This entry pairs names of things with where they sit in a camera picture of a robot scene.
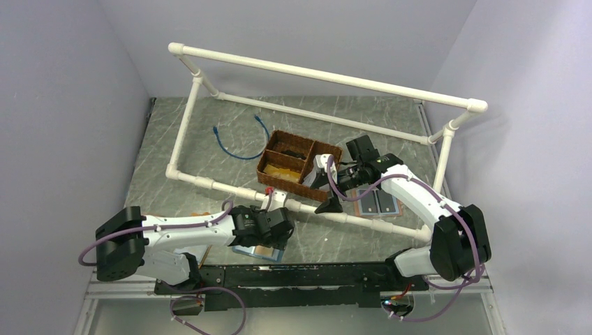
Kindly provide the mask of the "blue card holder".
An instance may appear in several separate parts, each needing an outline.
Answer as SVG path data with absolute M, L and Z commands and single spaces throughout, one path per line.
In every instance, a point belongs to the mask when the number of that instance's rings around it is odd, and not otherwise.
M 233 246 L 232 251 L 240 255 L 257 258 L 260 260 L 268 260 L 271 262 L 280 262 L 284 254 L 284 251 L 282 250 L 264 246 Z

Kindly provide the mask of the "black credit card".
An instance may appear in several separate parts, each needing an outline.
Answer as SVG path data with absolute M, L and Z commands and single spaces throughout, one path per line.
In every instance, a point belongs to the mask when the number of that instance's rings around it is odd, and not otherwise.
M 282 149 L 279 151 L 279 153 L 293 157 L 293 158 L 298 158 L 303 161 L 305 161 L 307 159 L 307 156 L 305 154 L 303 154 L 302 152 L 299 152 L 299 151 L 294 151 L 292 149 Z

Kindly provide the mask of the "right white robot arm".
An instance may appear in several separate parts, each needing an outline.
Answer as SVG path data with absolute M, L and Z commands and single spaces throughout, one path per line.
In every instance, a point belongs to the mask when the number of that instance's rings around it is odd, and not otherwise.
M 394 154 L 379 154 L 369 136 L 347 144 L 353 162 L 342 170 L 331 154 L 317 155 L 304 178 L 312 189 L 329 188 L 328 198 L 316 213 L 341 213 L 346 191 L 367 185 L 393 195 L 427 226 L 428 242 L 396 254 L 385 270 L 385 282 L 394 290 L 410 283 L 412 276 L 439 275 L 447 281 L 463 278 L 476 283 L 491 258 L 484 215 L 474 204 L 462 206 L 421 181 Z

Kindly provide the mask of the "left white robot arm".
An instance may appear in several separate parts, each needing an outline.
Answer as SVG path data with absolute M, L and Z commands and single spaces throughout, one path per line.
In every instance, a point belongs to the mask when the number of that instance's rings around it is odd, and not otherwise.
M 224 203 L 216 214 L 187 217 L 144 215 L 126 207 L 95 231 L 96 241 L 78 257 L 101 282 L 132 275 L 154 278 L 180 291 L 195 291 L 202 280 L 196 246 L 264 246 L 283 250 L 295 224 L 284 207 L 273 210 Z

